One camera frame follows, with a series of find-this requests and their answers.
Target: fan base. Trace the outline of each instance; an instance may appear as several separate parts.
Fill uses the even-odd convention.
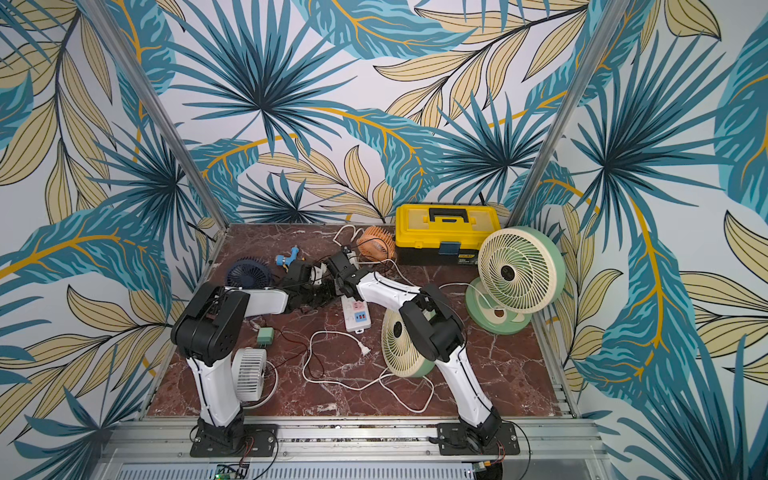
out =
[[[531,322],[530,313],[517,313],[496,303],[483,285],[480,277],[467,287],[466,300],[469,316],[480,327],[497,335],[511,335],[524,329]]]

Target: desk fan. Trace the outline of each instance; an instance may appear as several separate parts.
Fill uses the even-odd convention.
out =
[[[467,288],[467,310],[482,328],[499,335],[519,332],[531,314],[554,302],[565,284],[565,262],[543,233],[502,228],[480,247],[476,278]]]

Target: red marble surface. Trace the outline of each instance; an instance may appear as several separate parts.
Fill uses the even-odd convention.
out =
[[[293,245],[301,249],[300,256],[315,260],[334,253],[338,247],[331,239],[338,226],[316,225],[233,225],[217,258],[210,279],[222,283],[231,264],[241,257],[259,257],[273,265],[278,253],[289,253]],[[348,239],[346,229],[341,240]],[[401,266],[403,275],[416,285],[449,282],[469,282],[477,277],[474,267],[466,266]],[[387,273],[397,278],[397,272]],[[485,394],[502,415],[559,415],[554,390],[541,357],[533,329],[528,326],[520,333],[496,336],[477,327],[464,307],[463,286],[443,289],[451,300],[452,308],[465,320],[468,337],[467,353]],[[325,367],[325,379],[343,379],[349,385],[362,386],[379,376],[386,364],[381,353],[381,323],[384,309],[370,305],[373,325],[359,340],[371,349],[364,357],[351,339],[340,335],[318,335],[313,351]],[[301,353],[304,347],[288,341],[309,342],[318,330],[346,331],[341,303],[335,300],[320,310],[293,312],[285,315],[265,315],[247,319],[240,330],[238,347],[256,346],[257,326],[268,325],[285,333],[276,332],[274,343],[267,347],[267,358],[274,364]],[[263,407],[248,411],[251,415],[415,415],[403,408],[380,385],[361,392],[341,386],[317,385],[306,382],[301,375],[303,356],[298,356],[279,367],[280,381],[274,397]],[[320,367],[316,360],[310,363],[316,376]],[[435,383],[435,396],[422,415],[456,415],[456,405],[445,380],[435,367],[428,377]],[[272,389],[274,376],[267,376],[265,392]],[[421,409],[429,397],[429,385],[424,379],[387,379],[387,386],[413,409]],[[174,354],[160,387],[149,408],[148,415],[197,416],[200,401],[194,378],[187,364]]]

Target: metal pole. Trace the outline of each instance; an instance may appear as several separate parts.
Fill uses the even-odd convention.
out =
[[[531,201],[531,198],[536,193],[541,176],[544,175],[549,159],[554,153],[554,147],[560,140],[566,123],[570,120],[574,111],[576,111],[581,96],[584,95],[584,91],[587,89],[594,71],[597,70],[600,64],[603,53],[619,25],[621,16],[627,11],[629,2],[630,0],[610,0],[605,7],[603,16],[600,18],[598,26],[595,27],[592,39],[584,51],[581,67],[571,79],[568,92],[565,94],[558,113],[554,117],[549,134],[544,139],[544,143],[538,151],[531,170],[528,172],[528,177],[525,179],[520,196],[515,201],[515,206],[509,215],[509,220],[507,220],[507,227],[520,224],[525,209],[528,207],[528,202]]]
[[[170,151],[173,152],[176,160],[184,169],[189,183],[197,191],[208,213],[221,230],[226,230],[229,222],[222,214],[216,199],[210,194],[208,186],[203,181],[200,171],[195,166],[187,147],[184,146],[184,142],[181,140],[174,122],[168,116],[160,102],[160,98],[157,96],[154,88],[152,88],[152,84],[144,73],[144,69],[139,64],[136,56],[131,53],[127,39],[124,35],[121,35],[120,27],[112,14],[107,10],[106,2],[104,0],[81,0],[80,3],[88,13],[88,18],[93,23],[101,40],[107,45],[107,50],[112,53],[115,63],[122,69],[122,73],[128,79],[128,83],[136,91],[136,95],[141,103],[144,104],[144,108],[147,110],[150,118],[160,130],[163,138],[165,138]]]

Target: yellow toolbox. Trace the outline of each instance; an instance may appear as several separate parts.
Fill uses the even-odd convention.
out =
[[[493,207],[407,204],[395,216],[403,265],[475,265],[485,238],[501,228]]]

